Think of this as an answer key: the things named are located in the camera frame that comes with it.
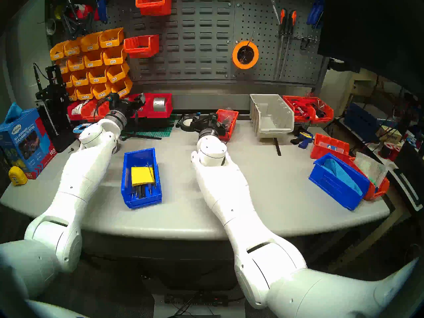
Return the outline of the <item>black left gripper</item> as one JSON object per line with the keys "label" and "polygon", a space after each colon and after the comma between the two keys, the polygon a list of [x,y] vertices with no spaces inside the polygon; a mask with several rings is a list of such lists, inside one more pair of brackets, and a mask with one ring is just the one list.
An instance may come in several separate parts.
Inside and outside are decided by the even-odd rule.
{"label": "black left gripper", "polygon": [[111,114],[120,112],[125,118],[135,118],[139,105],[144,106],[146,103],[145,94],[141,93],[136,97],[136,101],[113,101]]}

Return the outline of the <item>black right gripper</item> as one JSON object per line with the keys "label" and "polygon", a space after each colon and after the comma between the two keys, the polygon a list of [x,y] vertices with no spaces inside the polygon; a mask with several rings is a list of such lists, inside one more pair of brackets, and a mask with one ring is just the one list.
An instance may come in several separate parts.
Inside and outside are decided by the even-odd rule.
{"label": "black right gripper", "polygon": [[201,118],[201,116],[194,116],[191,121],[191,130],[215,130],[216,132],[227,132],[227,127],[222,122],[218,121],[218,114],[208,114]]}

